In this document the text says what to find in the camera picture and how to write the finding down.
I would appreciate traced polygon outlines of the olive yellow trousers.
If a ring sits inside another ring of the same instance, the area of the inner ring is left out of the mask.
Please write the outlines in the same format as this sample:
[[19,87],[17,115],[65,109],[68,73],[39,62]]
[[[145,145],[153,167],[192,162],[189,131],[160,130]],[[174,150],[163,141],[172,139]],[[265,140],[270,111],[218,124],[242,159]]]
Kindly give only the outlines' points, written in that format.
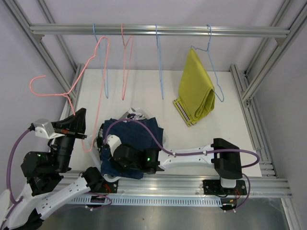
[[193,48],[189,50],[173,105],[188,127],[206,117],[215,107],[214,85]]

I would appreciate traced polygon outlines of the pink hanger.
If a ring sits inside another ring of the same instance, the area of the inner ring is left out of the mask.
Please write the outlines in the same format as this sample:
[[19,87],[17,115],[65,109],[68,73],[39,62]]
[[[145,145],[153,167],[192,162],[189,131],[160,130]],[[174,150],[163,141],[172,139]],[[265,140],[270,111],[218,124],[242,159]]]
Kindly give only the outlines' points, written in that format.
[[122,37],[122,43],[124,47],[124,56],[123,56],[123,84],[122,84],[122,94],[121,98],[124,101],[127,85],[128,85],[128,78],[130,73],[130,67],[131,67],[131,59],[132,59],[132,52],[133,52],[133,46],[134,46],[134,36],[130,36],[127,41],[125,41],[124,36],[124,24],[121,24],[121,37]]
[[[98,71],[94,69],[87,69],[89,63],[95,59],[96,56],[101,56],[101,48],[100,43],[101,41],[105,40],[106,42],[106,54],[105,54],[105,61],[102,65],[102,70],[100,75],[98,75]],[[64,93],[38,93],[32,87],[32,84],[38,80],[45,78],[46,76],[38,76],[33,78],[30,81],[29,88],[32,94],[39,96],[39,97],[64,97],[68,100],[68,104],[72,109],[72,114],[76,115],[76,110],[73,108],[72,100],[69,97],[69,94],[76,88],[77,84],[82,82],[82,89],[79,99],[81,100],[78,104],[81,105],[88,105],[90,106],[90,118],[92,121],[90,124],[93,126],[93,134],[91,135],[92,140],[84,141],[82,140],[82,149],[85,153],[90,153],[93,151],[94,148],[94,135],[98,133],[98,122],[101,121],[100,118],[100,111],[101,111],[101,104],[103,97],[105,97],[105,93],[107,92],[107,88],[105,88],[105,83],[107,81],[107,64],[108,64],[108,56],[110,50],[110,40],[106,36],[102,36],[97,40],[97,44],[94,49],[94,54],[88,59],[84,68],[81,70],[81,73],[78,75],[77,80],[71,86],[71,88]]]

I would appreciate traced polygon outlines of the white plastic basket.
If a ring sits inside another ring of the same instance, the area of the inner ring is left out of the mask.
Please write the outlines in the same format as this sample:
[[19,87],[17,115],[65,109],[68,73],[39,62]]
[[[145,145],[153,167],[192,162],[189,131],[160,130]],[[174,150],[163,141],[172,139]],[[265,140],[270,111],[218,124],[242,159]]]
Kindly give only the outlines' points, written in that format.
[[[101,159],[101,173],[115,177],[141,179],[145,173],[155,174],[158,165],[159,145],[165,143],[164,130],[158,126],[156,118],[149,118],[140,109],[130,108],[123,116],[125,121],[106,120],[100,127],[97,136],[97,147]],[[109,135],[120,138],[119,149],[111,153],[110,147],[104,143],[107,129]]]

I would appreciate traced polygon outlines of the grey white printed trousers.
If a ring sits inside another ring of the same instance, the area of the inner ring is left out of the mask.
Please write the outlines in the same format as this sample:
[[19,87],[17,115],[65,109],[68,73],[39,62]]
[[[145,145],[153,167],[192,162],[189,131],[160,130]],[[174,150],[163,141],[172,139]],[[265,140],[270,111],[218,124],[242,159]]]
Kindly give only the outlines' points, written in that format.
[[104,147],[103,129],[104,129],[104,123],[100,126],[97,137],[95,139],[99,153],[101,152],[101,149]]

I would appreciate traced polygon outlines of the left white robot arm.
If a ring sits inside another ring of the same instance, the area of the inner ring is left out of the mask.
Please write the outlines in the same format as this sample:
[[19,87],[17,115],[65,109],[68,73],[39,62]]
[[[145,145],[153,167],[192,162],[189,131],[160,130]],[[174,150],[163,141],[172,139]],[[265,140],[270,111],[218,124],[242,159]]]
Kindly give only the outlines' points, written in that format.
[[[21,169],[26,184],[18,198],[12,195],[12,160],[21,140],[31,131],[37,137],[48,139],[49,152],[30,151],[23,159]],[[76,139],[84,140],[86,109],[81,108],[67,118],[50,122],[33,122],[16,140],[10,152],[6,186],[9,193],[8,208],[4,211],[1,228],[4,230],[36,230],[51,214],[75,197],[87,192],[98,192],[104,179],[96,167],[86,169],[73,183],[54,192],[69,167]]]

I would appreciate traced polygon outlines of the navy blue trousers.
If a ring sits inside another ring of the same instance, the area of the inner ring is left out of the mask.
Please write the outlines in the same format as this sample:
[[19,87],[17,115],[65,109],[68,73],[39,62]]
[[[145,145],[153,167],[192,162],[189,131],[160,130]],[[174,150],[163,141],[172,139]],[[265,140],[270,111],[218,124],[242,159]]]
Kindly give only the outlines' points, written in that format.
[[[120,138],[123,144],[129,144],[136,149],[148,149],[157,148],[158,145],[153,140],[149,132],[146,131],[144,127],[131,121],[122,121],[107,129],[112,123],[116,122],[116,119],[109,119],[104,121],[103,137],[108,135],[116,135]],[[132,174],[120,174],[115,168],[113,168],[111,163],[111,152],[110,148],[104,145],[101,149],[100,160],[101,160],[101,174],[108,174],[118,177],[126,177],[132,179],[143,178],[143,173],[132,173]]]

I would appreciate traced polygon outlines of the purple camouflage trousers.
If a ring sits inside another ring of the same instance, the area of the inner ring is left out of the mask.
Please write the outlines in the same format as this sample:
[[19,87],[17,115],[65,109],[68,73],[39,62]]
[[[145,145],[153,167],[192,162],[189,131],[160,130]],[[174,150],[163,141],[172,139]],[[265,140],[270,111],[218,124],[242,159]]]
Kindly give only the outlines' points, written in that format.
[[150,116],[146,113],[145,110],[141,108],[130,108],[128,109],[120,119],[132,119],[132,120],[146,120]]

